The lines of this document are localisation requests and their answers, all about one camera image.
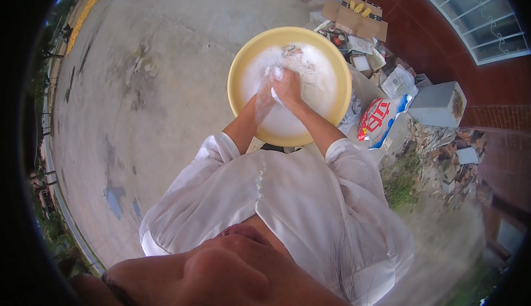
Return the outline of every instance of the yellow basin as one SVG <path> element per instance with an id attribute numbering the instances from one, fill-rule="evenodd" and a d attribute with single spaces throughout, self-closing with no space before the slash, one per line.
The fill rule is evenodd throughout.
<path id="1" fill-rule="evenodd" d="M 260 52 L 271 46 L 284 46 L 292 43 L 305 43 L 319 49 L 330 61 L 337 79 L 335 103 L 328 116 L 324 116 L 330 123 L 337 126 L 345 115 L 352 93 L 352 80 L 347 62 L 339 50 L 321 34 L 301 27 L 278 27 L 265 31 L 246 43 L 236 55 L 230 66 L 227 91 L 230 107 L 234 115 L 238 116 L 247 103 L 242 98 L 242 76 L 249 62 Z M 303 146 L 313 143 L 308 132 L 292 136 L 279 137 L 263 128 L 258 128 L 256 137 L 263 142 L 281 147 Z"/>

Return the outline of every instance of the forearm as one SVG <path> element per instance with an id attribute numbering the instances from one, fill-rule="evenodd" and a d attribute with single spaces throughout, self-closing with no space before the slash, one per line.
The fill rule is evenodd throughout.
<path id="1" fill-rule="evenodd" d="M 298 101 L 289 106 L 289 110 L 308 130 L 313 141 L 323 156 L 326 155 L 328 148 L 336 140 L 346 136 L 339 131 L 334 125 L 330 124 L 324 117 L 315 112 L 304 101 Z"/>
<path id="2" fill-rule="evenodd" d="M 238 117 L 236 117 L 234 121 L 223 130 L 223 132 L 234 141 L 240 154 L 243 155 L 247 152 L 249 144 L 257 129 L 256 95 L 254 95 L 245 105 Z"/>

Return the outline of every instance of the white blouse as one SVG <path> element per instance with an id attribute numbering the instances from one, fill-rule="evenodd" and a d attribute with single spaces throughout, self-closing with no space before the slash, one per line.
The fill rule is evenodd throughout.
<path id="1" fill-rule="evenodd" d="M 380 300 L 413 262 L 413 238 L 389 209 L 368 150 L 342 138 L 324 163 L 305 149 L 240 155 L 223 132 L 205 140 L 147 212 L 142 249 L 186 252 L 254 214 L 302 269 L 362 305 Z"/>

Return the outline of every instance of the hand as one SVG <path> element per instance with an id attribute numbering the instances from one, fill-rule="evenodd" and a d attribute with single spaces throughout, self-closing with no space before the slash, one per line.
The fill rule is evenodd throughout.
<path id="1" fill-rule="evenodd" d="M 268 76 L 262 78 L 260 87 L 256 91 L 256 108 L 269 111 L 276 103 L 271 95 L 271 80 Z"/>
<path id="2" fill-rule="evenodd" d="M 279 69 L 279 72 L 275 72 L 274 70 L 269 72 L 271 86 L 275 90 L 279 100 L 284 104 L 284 106 L 291 110 L 291 107 L 293 107 L 293 105 L 302 102 L 301 75 L 299 75 L 298 72 L 294 72 L 288 69 Z"/>

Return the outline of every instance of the mouth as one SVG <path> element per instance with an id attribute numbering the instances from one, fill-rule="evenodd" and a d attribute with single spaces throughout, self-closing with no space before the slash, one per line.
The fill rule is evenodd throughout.
<path id="1" fill-rule="evenodd" d="M 273 247 L 269 240 L 264 237 L 254 226 L 244 223 L 236 223 L 221 231 L 215 238 L 239 234 L 264 246 Z"/>

